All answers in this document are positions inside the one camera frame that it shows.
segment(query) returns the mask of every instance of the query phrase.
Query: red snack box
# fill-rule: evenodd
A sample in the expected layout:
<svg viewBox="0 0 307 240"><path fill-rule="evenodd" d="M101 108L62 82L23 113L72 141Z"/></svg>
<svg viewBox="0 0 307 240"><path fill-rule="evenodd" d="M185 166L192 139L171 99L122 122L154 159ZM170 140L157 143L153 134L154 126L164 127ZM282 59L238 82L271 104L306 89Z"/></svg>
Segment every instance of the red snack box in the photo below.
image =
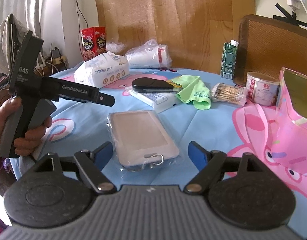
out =
<svg viewBox="0 0 307 240"><path fill-rule="evenodd" d="M105 27L83 29L81 30L81 38L84 61L107 52Z"/></svg>

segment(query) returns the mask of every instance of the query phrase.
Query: green juice carton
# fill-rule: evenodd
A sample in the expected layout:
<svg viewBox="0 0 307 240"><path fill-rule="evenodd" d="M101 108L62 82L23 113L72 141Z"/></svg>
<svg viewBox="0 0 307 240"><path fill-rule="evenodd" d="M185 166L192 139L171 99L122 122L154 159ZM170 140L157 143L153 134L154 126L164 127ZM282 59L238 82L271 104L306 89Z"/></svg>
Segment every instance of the green juice carton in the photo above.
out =
<svg viewBox="0 0 307 240"><path fill-rule="evenodd" d="M224 44L220 70L220 75L223 78L234 78L238 44L239 43L234 40L231 40L230 43L225 42Z"/></svg>

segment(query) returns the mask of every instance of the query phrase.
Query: white tissue package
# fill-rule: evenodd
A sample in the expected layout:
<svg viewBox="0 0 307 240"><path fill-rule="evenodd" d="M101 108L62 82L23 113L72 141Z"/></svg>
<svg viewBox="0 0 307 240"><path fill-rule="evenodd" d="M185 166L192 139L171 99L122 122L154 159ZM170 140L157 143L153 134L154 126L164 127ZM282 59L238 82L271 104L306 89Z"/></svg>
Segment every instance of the white tissue package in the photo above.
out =
<svg viewBox="0 0 307 240"><path fill-rule="evenodd" d="M129 63L124 56L106 52L85 61L74 73L76 83L102 88L129 75Z"/></svg>

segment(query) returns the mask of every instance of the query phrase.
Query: phone case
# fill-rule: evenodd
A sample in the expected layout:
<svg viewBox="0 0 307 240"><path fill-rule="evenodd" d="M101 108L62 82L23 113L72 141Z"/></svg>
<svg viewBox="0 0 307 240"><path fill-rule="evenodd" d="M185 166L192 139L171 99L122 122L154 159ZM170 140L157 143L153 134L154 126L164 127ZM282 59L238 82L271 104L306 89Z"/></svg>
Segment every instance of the phone case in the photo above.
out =
<svg viewBox="0 0 307 240"><path fill-rule="evenodd" d="M109 122L118 160L125 167L159 163L179 155L152 110L112 113Z"/></svg>

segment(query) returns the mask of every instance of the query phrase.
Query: wooden furniture panel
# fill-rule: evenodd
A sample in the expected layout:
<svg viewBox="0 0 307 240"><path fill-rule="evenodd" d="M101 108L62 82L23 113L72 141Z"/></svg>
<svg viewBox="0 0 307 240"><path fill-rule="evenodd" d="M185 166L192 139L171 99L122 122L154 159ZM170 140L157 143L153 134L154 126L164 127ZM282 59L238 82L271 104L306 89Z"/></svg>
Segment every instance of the wooden furniture panel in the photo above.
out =
<svg viewBox="0 0 307 240"><path fill-rule="evenodd" d="M96 0L107 49L124 54L155 38L167 44L174 67L220 72L223 43L238 38L254 0Z"/></svg>

